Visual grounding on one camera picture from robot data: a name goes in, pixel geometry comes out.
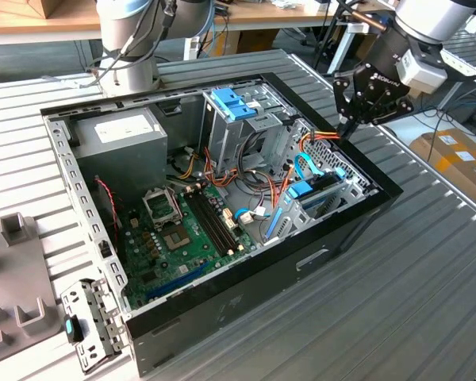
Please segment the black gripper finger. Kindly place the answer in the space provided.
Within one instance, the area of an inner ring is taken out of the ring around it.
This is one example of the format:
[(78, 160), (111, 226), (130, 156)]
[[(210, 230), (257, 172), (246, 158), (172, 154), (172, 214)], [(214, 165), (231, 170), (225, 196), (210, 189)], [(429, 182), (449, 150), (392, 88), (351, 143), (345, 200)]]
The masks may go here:
[(399, 117), (414, 111), (414, 105), (410, 98), (400, 98), (388, 105), (376, 102), (370, 105), (368, 102), (362, 104), (360, 110), (352, 114), (353, 119), (348, 118), (345, 125), (345, 137), (350, 137), (359, 125), (381, 125), (388, 121), (393, 121)]
[(355, 112), (353, 103), (346, 99), (344, 92), (350, 86), (348, 76), (337, 74), (333, 79), (333, 94), (336, 101), (336, 111), (340, 115), (338, 134), (340, 137), (350, 137), (355, 131)]

